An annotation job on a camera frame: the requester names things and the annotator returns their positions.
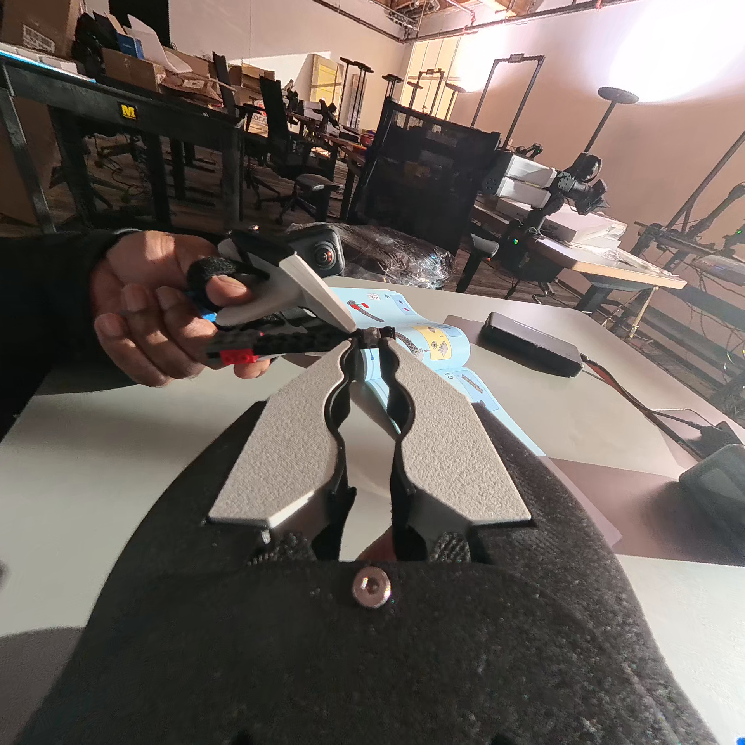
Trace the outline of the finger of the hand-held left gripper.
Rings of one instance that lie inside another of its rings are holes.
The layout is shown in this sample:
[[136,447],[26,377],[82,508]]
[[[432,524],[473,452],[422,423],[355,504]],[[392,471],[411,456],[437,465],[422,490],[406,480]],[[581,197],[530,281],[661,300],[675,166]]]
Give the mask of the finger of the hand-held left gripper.
[[350,340],[349,335],[262,335],[255,340],[255,356],[318,355]]
[[323,322],[346,333],[358,330],[348,306],[341,303],[300,255],[293,253],[281,260],[278,267],[298,291],[297,306],[305,308]]

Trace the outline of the light blue instruction booklet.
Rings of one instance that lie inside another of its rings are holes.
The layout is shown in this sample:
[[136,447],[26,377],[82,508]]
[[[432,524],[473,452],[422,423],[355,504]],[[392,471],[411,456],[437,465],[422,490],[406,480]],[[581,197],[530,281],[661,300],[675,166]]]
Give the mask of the light blue instruction booklet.
[[533,442],[492,395],[480,377],[466,366],[471,343],[466,333],[418,314],[401,293],[365,288],[332,288],[348,307],[360,329],[393,327],[396,340],[424,366],[434,371],[472,404],[481,404],[535,455],[545,453]]

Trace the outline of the black power adapter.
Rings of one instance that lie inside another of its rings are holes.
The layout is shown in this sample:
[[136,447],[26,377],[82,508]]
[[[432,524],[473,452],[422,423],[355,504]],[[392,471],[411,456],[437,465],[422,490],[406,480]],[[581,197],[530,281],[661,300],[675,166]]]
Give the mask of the black power adapter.
[[497,312],[489,314],[478,340],[487,349],[554,376],[574,378],[583,368],[575,345]]

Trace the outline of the black metal rack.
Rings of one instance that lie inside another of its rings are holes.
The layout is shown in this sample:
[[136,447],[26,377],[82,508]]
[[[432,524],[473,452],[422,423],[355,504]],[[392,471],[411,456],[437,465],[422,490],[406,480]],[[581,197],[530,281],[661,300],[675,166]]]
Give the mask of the black metal rack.
[[501,135],[387,99],[348,223],[396,229],[456,255]]

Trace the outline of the long black brick beam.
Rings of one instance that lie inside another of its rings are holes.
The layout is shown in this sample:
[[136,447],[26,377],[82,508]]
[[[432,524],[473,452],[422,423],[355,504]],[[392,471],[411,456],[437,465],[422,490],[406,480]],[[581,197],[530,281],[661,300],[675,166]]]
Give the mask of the long black brick beam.
[[224,366],[253,364],[294,354],[325,354],[342,342],[360,340],[361,330],[344,331],[327,324],[286,329],[227,329],[218,331],[206,347],[206,359]]

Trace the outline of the person's left hand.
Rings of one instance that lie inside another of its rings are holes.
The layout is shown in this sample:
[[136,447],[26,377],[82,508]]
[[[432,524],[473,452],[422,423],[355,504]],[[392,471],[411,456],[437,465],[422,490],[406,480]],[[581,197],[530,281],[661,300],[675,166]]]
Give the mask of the person's left hand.
[[202,237],[128,232],[97,263],[89,280],[95,333],[129,379],[163,387],[206,370],[217,329],[184,292],[189,268],[217,255]]

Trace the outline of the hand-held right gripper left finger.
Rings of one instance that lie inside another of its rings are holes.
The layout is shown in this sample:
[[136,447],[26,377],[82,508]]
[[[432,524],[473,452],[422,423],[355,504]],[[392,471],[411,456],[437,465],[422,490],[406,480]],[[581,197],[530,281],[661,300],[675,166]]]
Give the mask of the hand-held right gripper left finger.
[[358,348],[344,340],[269,397],[212,505],[212,522],[245,525],[265,543],[299,533],[338,560],[355,503],[340,425]]

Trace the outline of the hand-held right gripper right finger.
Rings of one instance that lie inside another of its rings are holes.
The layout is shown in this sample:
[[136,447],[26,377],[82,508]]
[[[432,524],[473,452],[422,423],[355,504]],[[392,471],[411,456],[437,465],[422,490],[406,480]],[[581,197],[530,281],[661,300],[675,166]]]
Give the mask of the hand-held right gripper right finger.
[[390,472],[392,540],[401,561],[426,560],[446,534],[470,541],[532,516],[469,399],[394,339],[379,357],[398,429]]

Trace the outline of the dark box-shaped device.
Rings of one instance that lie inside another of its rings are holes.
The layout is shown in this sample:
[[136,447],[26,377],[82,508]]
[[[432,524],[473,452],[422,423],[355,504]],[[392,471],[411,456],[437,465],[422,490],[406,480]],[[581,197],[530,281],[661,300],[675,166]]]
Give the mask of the dark box-shaped device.
[[722,447],[684,471],[678,481],[717,535],[743,553],[744,445]]

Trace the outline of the black floor lamp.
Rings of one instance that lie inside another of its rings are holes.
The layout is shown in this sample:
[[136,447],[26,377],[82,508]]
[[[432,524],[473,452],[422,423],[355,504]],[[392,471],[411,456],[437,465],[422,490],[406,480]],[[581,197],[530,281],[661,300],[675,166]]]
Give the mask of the black floor lamp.
[[639,101],[639,97],[636,94],[618,87],[599,87],[597,94],[601,99],[607,101],[609,105],[605,113],[601,117],[601,120],[599,121],[594,132],[592,133],[587,145],[583,149],[583,153],[587,154],[591,153],[592,147],[596,143],[599,135],[601,134],[601,131],[610,119],[610,116],[613,113],[614,109],[619,105],[634,105],[637,104]]

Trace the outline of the wooden side table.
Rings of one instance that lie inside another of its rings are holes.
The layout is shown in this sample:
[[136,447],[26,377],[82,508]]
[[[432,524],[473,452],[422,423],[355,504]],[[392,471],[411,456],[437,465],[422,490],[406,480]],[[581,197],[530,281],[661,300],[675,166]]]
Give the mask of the wooden side table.
[[466,291],[481,265],[490,265],[512,279],[505,299],[521,283],[535,284],[547,297],[566,270],[590,282],[574,307],[590,314],[615,291],[679,291],[688,284],[683,277],[622,250],[616,234],[623,234],[625,226],[605,215],[581,217],[564,207],[536,232],[523,227],[529,210],[530,206],[513,200],[477,198],[466,230],[470,255],[458,292]]

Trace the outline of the brown cardboard box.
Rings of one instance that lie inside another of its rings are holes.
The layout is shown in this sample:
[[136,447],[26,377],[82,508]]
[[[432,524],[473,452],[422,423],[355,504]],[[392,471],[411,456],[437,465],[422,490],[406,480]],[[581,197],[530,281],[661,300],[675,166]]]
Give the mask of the brown cardboard box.
[[1,41],[70,58],[80,1],[2,1]]

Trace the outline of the grey desk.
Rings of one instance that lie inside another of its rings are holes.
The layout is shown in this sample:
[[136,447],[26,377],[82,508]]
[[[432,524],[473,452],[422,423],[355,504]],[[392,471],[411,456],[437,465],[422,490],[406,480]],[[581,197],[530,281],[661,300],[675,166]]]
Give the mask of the grey desk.
[[[689,453],[591,372],[545,375],[473,347],[468,366],[591,503],[667,663],[719,743],[743,737],[743,565],[680,498]],[[2,443],[2,636],[78,628],[157,498],[254,402],[300,373],[206,372],[31,400]]]

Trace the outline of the black office chair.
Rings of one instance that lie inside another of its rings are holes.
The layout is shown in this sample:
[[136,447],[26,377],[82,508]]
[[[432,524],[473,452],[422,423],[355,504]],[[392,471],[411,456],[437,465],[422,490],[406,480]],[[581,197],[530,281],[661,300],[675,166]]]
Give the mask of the black office chair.
[[278,224],[294,209],[301,209],[316,221],[325,223],[331,195],[340,189],[334,180],[338,149],[290,130],[278,80],[261,76],[259,86],[267,118],[267,163],[277,176],[292,181],[293,189],[289,194],[276,192],[266,198],[257,192],[256,206],[278,203],[281,206],[276,219]]

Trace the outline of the clear plastic wrapped bundle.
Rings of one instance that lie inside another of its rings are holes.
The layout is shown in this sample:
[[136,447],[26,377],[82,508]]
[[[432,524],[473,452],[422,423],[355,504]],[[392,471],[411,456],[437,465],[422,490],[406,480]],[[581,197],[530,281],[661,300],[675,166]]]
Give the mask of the clear plastic wrapped bundle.
[[454,256],[447,250],[396,229],[376,225],[293,223],[281,237],[333,229],[341,244],[343,265],[329,271],[317,269],[321,277],[341,275],[353,279],[439,290],[450,280]]

